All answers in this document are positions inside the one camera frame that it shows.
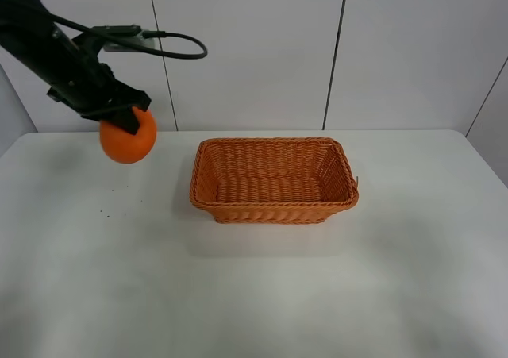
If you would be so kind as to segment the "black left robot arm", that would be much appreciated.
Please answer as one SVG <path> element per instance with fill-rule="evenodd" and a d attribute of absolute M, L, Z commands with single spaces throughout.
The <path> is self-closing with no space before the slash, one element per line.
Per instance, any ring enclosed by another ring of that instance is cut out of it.
<path fill-rule="evenodd" d="M 61 29 L 64 19 L 51 14 L 41 0 L 1 0 L 1 46 L 50 89 L 48 96 L 81 117 L 106 121 L 135 135 L 150 97 L 118 81 L 98 54 L 115 38 L 97 29 L 83 29 L 71 39 Z"/>

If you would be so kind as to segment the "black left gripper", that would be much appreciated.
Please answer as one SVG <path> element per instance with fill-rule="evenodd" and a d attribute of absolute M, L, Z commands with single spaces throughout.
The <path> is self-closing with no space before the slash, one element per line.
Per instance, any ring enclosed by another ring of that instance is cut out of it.
<path fill-rule="evenodd" d="M 110 119 L 111 124 L 131 135 L 136 135 L 140 128 L 136 108 L 146 111 L 152 102 L 146 92 L 117 80 L 104 63 L 99 63 L 98 70 L 89 75 L 53 83 L 47 95 L 83 118 Z"/>

